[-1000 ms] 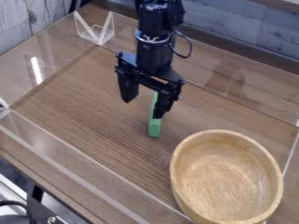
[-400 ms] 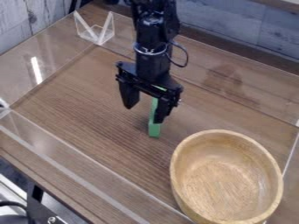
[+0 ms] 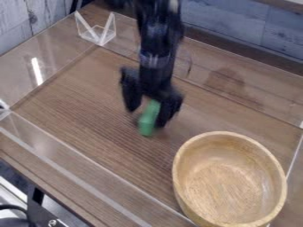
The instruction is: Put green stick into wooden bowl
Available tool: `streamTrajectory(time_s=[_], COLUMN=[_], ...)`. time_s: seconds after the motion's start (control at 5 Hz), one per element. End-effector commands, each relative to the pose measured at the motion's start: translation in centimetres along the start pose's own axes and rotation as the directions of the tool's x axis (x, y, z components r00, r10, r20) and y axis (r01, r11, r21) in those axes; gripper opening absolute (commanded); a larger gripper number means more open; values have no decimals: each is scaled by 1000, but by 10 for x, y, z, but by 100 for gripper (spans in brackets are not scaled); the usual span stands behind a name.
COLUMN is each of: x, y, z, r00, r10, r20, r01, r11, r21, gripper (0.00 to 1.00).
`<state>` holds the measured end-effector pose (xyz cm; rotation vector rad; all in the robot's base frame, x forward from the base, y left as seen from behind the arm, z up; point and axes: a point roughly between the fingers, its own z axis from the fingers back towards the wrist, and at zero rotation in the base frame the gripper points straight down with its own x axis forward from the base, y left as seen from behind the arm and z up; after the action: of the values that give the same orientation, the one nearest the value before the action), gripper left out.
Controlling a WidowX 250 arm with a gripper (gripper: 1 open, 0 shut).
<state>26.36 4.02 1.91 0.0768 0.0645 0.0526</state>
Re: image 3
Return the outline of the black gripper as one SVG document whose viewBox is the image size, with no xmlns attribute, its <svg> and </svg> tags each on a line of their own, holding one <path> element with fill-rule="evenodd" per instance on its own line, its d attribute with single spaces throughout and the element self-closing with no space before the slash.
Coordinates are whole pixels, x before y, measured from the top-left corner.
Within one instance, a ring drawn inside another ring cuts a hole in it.
<svg viewBox="0 0 303 227">
<path fill-rule="evenodd" d="M 157 61 L 141 52 L 141 65 L 121 69 L 121 88 L 126 108 L 134 112 L 147 97 L 162 103 L 157 127 L 163 128 L 181 111 L 183 94 L 173 85 L 173 70 L 177 52 L 161 56 Z"/>
</svg>

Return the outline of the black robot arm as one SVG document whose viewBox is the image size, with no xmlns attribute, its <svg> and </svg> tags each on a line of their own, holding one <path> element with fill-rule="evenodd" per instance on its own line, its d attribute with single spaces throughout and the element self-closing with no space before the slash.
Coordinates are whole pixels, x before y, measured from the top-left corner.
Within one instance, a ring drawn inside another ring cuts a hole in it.
<svg viewBox="0 0 303 227">
<path fill-rule="evenodd" d="M 122 96 L 134 112 L 149 97 L 161 103 L 155 126 L 163 128 L 181 111 L 183 94 L 173 85 L 173 71 L 183 40 L 181 0 L 105 0 L 110 8 L 123 10 L 133 4 L 141 35 L 139 68 L 121 69 Z"/>
</svg>

